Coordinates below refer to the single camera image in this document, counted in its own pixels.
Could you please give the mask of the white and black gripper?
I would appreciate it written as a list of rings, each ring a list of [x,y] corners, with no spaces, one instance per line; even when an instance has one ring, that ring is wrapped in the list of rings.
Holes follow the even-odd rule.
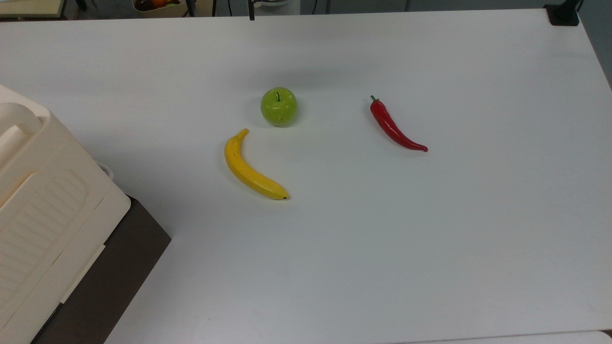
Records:
[[[249,13],[249,19],[251,21],[254,21],[254,7],[261,7],[261,6],[267,6],[267,7],[277,7],[277,6],[284,6],[286,4],[289,4],[291,1],[290,0],[248,0],[248,13]]]

